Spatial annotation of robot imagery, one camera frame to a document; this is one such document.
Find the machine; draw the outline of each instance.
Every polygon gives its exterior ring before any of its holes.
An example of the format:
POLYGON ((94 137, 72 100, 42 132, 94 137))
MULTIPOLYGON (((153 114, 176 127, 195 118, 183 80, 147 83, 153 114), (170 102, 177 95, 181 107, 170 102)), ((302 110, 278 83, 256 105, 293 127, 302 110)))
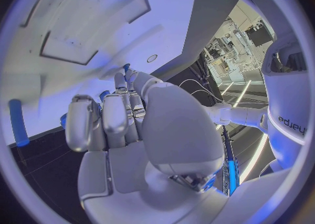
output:
POLYGON ((45 131, 67 113, 67 144, 85 152, 78 195, 92 223, 275 222, 315 163, 315 35, 298 1, 248 2, 276 35, 261 67, 268 96, 263 109, 234 107, 213 94, 223 102, 205 107, 163 81, 196 60, 238 0, 213 0, 217 12, 199 11, 204 0, 170 0, 168 11, 159 8, 164 0, 101 1, 17 0, 3 22, 7 142, 0 141, 0 165, 23 207, 39 223, 66 222, 32 191, 6 145, 20 133, 17 144, 27 144, 25 131, 45 131), (208 19, 199 22, 204 15, 208 19), (201 30, 210 22, 216 25, 201 30), (31 46, 28 57, 21 56, 25 46, 31 46), (11 91, 16 83, 24 94, 11 91), (9 100, 15 101, 11 111, 9 100), (7 130, 13 121, 13 131, 7 130), (230 122, 260 129, 276 160, 227 196, 213 187, 225 159, 215 124, 230 122))

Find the cable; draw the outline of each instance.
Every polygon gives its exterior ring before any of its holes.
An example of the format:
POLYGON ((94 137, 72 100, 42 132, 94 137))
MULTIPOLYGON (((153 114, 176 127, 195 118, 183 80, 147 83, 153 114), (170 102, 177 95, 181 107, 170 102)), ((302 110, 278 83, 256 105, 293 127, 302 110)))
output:
MULTIPOLYGON (((223 103, 227 103, 227 104, 235 104, 235 103, 237 103, 237 102, 225 102, 225 101, 223 101, 223 100, 217 98, 217 97, 214 96, 212 93, 210 93, 206 88, 204 88, 198 81, 196 81, 196 80, 194 80, 194 79, 186 79, 186 80, 184 80, 183 82, 180 83, 179 87, 180 87, 183 83, 185 83, 186 81, 189 81, 189 80, 196 82, 198 85, 200 85, 200 86, 204 89, 204 90, 197 90, 197 91, 194 91, 193 93, 191 93, 191 95, 193 95, 194 93, 196 93, 196 92, 198 92, 198 91, 204 91, 204 92, 210 94, 211 96, 213 96, 214 98, 216 98, 217 100, 219 100, 219 101, 221 101, 221 102, 223 102, 223 103)), ((262 103, 262 102, 238 102, 238 104, 261 104, 261 105, 267 105, 268 103, 262 103)))

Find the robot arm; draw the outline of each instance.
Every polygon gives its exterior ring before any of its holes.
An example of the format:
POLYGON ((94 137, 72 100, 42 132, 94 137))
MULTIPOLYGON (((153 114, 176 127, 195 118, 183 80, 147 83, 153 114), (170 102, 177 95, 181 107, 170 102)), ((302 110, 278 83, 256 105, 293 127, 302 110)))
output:
POLYGON ((244 126, 255 127, 267 133, 267 107, 247 108, 232 107, 230 104, 217 103, 213 107, 203 106, 211 120, 220 125, 236 123, 244 126))

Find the blue light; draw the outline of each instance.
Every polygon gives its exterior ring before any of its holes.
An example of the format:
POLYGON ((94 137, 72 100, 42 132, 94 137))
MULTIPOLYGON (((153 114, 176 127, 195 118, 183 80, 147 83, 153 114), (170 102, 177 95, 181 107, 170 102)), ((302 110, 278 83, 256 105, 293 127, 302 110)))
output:
POLYGON ((236 171, 235 171, 235 163, 234 161, 228 162, 228 171, 229 171, 229 194, 230 196, 236 189, 236 171))

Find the blue handle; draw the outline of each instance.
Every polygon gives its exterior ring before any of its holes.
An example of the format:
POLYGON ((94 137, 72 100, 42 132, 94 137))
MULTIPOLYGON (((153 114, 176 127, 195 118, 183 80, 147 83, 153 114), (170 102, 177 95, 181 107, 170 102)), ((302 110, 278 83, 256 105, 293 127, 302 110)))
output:
POLYGON ((9 101, 11 125, 13 129, 14 138, 16 145, 18 147, 25 146, 29 144, 29 139, 27 137, 23 113, 22 113, 22 103, 18 99, 12 99, 9 101))

